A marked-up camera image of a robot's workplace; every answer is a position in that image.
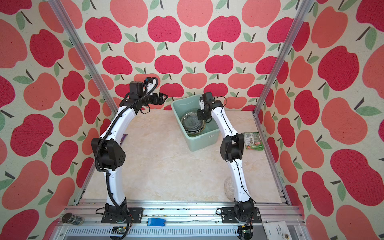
black cable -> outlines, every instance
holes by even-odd
[[[113,205],[115,205],[115,207],[120,211],[122,212],[124,215],[125,215],[125,218],[127,220],[127,230],[125,230],[124,234],[119,238],[119,240],[122,240],[128,233],[128,230],[129,230],[129,221],[128,221],[128,214],[123,211],[123,209],[117,204],[117,202],[115,201],[115,199],[113,198],[113,194],[111,193],[111,189],[110,189],[110,185],[109,185],[109,176],[111,175],[108,170],[106,169],[101,169],[99,167],[99,153],[100,153],[100,150],[101,150],[101,147],[102,145],[104,144],[106,138],[111,135],[112,133],[112,129],[113,127],[115,126],[117,120],[122,117],[122,114],[128,110],[130,107],[134,106],[136,103],[138,103],[139,101],[141,101],[142,99],[144,99],[145,97],[147,97],[148,95],[150,95],[157,87],[157,85],[159,84],[159,80],[157,78],[150,78],[148,79],[148,82],[150,80],[153,80],[155,79],[156,80],[156,84],[155,86],[149,91],[147,92],[143,97],[137,99],[136,101],[134,101],[131,105],[127,106],[126,108],[124,108],[119,114],[117,114],[117,117],[113,120],[113,122],[111,123],[111,126],[109,127],[108,131],[105,133],[104,137],[100,140],[99,142],[99,145],[97,146],[96,148],[96,151],[95,151],[95,168],[98,172],[105,172],[105,179],[106,179],[106,184],[107,184],[107,192],[108,192],[108,196],[109,196],[109,199],[112,201]]]

